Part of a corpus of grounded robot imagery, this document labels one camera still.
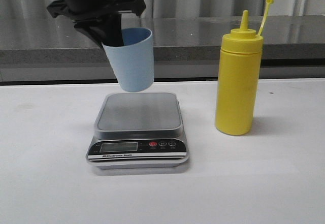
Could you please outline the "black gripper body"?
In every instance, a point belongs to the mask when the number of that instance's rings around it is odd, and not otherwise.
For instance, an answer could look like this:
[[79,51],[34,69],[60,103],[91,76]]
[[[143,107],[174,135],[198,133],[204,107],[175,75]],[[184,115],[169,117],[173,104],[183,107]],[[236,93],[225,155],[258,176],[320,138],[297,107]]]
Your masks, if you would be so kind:
[[53,18],[62,15],[76,21],[122,13],[139,17],[145,9],[144,0],[57,0],[47,7]]

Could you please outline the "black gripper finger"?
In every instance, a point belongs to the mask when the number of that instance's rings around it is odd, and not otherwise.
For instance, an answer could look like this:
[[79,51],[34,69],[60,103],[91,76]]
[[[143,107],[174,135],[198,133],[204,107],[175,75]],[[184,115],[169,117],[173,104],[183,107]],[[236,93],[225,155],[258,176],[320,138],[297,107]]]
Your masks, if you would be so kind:
[[87,36],[100,48],[103,48],[103,24],[103,22],[75,22],[74,29]]
[[121,14],[108,15],[103,24],[103,31],[103,44],[106,46],[124,46],[121,31]]

